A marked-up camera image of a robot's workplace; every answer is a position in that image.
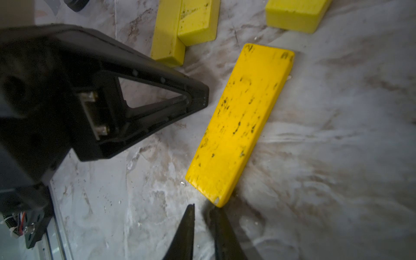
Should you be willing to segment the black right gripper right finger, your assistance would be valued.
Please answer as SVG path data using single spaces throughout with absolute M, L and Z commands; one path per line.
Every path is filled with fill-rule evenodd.
M 209 212 L 209 218 L 215 259 L 247 260 L 225 211 L 222 208 L 214 208 Z

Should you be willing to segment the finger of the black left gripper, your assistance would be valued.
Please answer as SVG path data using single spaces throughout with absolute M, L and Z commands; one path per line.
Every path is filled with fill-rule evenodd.
M 81 161 L 109 159 L 208 105 L 209 88 L 92 29 L 51 37 L 63 70 L 63 109 Z

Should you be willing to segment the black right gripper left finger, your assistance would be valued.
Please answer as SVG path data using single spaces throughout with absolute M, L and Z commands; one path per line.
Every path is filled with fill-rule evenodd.
M 192 260 L 195 235 L 195 205 L 189 204 L 163 260 Z

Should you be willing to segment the yellow block lowest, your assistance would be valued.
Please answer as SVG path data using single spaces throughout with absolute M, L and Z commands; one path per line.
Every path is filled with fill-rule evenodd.
M 331 0 L 269 0 L 265 19 L 269 27 L 313 34 Z

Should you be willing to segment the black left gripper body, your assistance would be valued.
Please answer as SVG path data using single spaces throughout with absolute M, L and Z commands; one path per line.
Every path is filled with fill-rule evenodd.
M 37 190 L 48 182 L 76 142 L 80 123 L 68 121 L 79 105 L 65 75 L 60 50 L 80 54 L 82 27 L 56 24 L 1 30 L 1 212 L 48 204 Z

